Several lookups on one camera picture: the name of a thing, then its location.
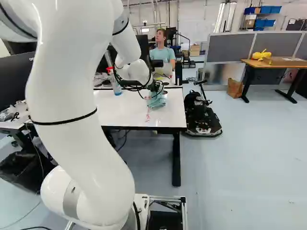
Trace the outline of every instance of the cardboard box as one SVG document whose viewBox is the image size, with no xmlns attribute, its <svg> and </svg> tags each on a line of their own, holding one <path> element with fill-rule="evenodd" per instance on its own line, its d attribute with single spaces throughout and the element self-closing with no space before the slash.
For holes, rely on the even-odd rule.
<svg viewBox="0 0 307 230">
<path fill-rule="evenodd" d="M 188 57 L 188 56 L 189 56 L 189 52 L 188 52 L 187 50 L 183 50 L 182 53 L 183 53 L 183 55 L 184 55 L 185 57 Z"/>
<path fill-rule="evenodd" d="M 292 57 L 264 57 L 263 61 L 272 66 L 307 66 L 307 60 Z"/>
<path fill-rule="evenodd" d="M 253 20 L 253 19 L 257 19 L 257 15 L 255 14 L 245 15 L 245 20 Z"/>
<path fill-rule="evenodd" d="M 192 45 L 190 46 L 190 51 L 200 51 L 201 46 L 198 45 Z"/>
<path fill-rule="evenodd" d="M 255 19 L 248 19 L 248 20 L 244 21 L 243 27 L 244 28 L 252 28 L 252 27 L 254 27 L 254 24 L 255 24 Z"/>
<path fill-rule="evenodd" d="M 260 7 L 255 8 L 255 13 L 256 13 L 256 14 L 260 13 L 260 10 L 261 10 Z"/>
<path fill-rule="evenodd" d="M 195 56 L 199 56 L 200 55 L 200 51 L 198 50 L 198 51 L 191 51 L 190 52 L 190 56 L 191 57 L 195 57 Z"/>
</svg>

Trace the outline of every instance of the blue cloth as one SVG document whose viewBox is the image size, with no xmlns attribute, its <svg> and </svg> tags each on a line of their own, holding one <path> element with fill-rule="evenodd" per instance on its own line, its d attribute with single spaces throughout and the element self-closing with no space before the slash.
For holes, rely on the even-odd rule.
<svg viewBox="0 0 307 230">
<path fill-rule="evenodd" d="M 166 98 L 163 95 L 163 92 L 154 97 L 159 92 L 150 92 L 150 96 L 152 97 L 147 101 L 147 106 L 150 109 L 160 108 L 166 105 Z"/>
<path fill-rule="evenodd" d="M 149 51 L 151 60 L 163 60 L 164 63 L 169 63 L 170 60 L 176 60 L 173 49 L 164 47 L 163 49 L 152 49 Z"/>
</svg>

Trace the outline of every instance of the gray floor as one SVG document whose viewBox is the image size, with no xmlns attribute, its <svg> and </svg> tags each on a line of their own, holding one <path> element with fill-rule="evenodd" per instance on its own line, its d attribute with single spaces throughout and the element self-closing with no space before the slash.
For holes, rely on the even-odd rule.
<svg viewBox="0 0 307 230">
<path fill-rule="evenodd" d="M 185 69 L 184 76 L 194 77 L 195 71 Z M 185 85 L 184 94 L 190 89 L 199 88 Z M 212 139 L 181 136 L 180 188 L 171 186 L 172 136 L 147 131 L 128 134 L 120 155 L 133 173 L 136 192 L 186 196 L 190 230 L 305 230 L 307 100 L 295 94 L 298 104 L 292 104 L 274 91 L 249 91 L 249 104 L 224 91 L 206 95 L 213 100 L 224 133 Z M 0 147 L 5 146 L 1 155 L 12 150 L 9 143 L 8 139 L 0 142 Z M 0 228 L 39 201 L 1 180 L 0 190 Z M 6 229 L 40 225 L 60 230 L 65 224 L 40 204 Z"/>
</svg>

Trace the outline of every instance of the black monitor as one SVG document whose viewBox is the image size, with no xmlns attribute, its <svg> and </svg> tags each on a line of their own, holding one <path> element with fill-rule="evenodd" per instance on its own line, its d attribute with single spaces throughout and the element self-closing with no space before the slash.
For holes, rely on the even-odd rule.
<svg viewBox="0 0 307 230">
<path fill-rule="evenodd" d="M 35 52 L 0 58 L 0 111 L 24 100 Z"/>
<path fill-rule="evenodd" d="M 148 56 L 149 56 L 149 43 L 148 43 L 148 36 L 146 34 L 142 35 L 136 35 L 136 38 L 138 39 L 140 48 L 141 48 L 141 57 L 140 59 L 144 60 L 148 64 Z M 117 55 L 116 50 L 114 49 L 113 46 L 109 46 L 107 48 L 110 52 L 111 55 L 111 60 L 114 63 L 115 58 Z M 107 73 L 108 64 L 106 62 L 105 56 L 102 57 L 98 67 L 97 67 L 97 72 L 99 73 Z"/>
<path fill-rule="evenodd" d="M 148 63 L 148 56 L 149 56 L 148 35 L 147 34 L 136 35 L 136 38 L 138 39 L 138 42 L 139 42 L 139 45 L 140 45 L 140 48 L 141 48 L 140 59 L 142 59 L 146 63 Z"/>
</svg>

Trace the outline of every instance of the white table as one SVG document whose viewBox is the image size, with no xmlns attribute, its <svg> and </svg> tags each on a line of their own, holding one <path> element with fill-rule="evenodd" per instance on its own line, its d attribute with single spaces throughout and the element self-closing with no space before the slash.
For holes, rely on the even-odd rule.
<svg viewBox="0 0 307 230">
<path fill-rule="evenodd" d="M 165 90 L 166 105 L 156 110 L 150 110 L 137 92 L 123 90 L 122 95 L 115 96 L 113 90 L 96 90 L 94 97 L 101 126 L 138 130 L 187 128 L 182 89 Z M 140 93 L 144 97 L 149 91 Z"/>
<path fill-rule="evenodd" d="M 157 130 L 160 133 L 172 134 L 173 141 L 173 186 L 181 186 L 180 176 L 180 131 L 187 129 L 183 104 L 182 88 L 167 88 L 167 102 L 164 107 L 150 110 L 147 103 L 137 92 L 123 90 L 123 94 L 115 96 L 110 88 L 94 90 L 97 104 L 97 114 L 103 129 Z M 143 96 L 148 96 L 148 90 L 141 90 Z M 0 132 L 11 134 L 18 139 L 22 147 L 32 143 L 24 137 L 25 123 L 29 129 L 34 129 L 27 116 L 16 122 L 1 122 Z"/>
</svg>

